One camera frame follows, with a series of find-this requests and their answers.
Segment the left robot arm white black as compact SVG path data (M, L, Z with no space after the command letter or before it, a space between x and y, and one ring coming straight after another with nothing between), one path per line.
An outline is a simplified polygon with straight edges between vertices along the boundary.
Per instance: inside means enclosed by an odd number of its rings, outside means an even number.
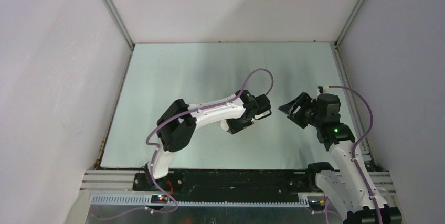
M146 165L148 175L145 183L155 191L164 188L175 153L190 143L197 129L219 122L225 132L236 134L270 115L271 102L267 95L255 97L248 90L239 90L212 103L174 101L147 137L147 145L155 146L155 152Z

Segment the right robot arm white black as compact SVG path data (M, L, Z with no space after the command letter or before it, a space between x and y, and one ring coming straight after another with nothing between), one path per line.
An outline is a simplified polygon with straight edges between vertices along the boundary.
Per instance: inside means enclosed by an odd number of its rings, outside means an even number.
M389 206L366 170L352 130L340 122L340 108L334 94L320 93L313 99L305 92L279 107L299 127L316 129L318 141L340 170L338 177L327 162L309 164L306 187L324 192L343 223L401 223L400 210Z

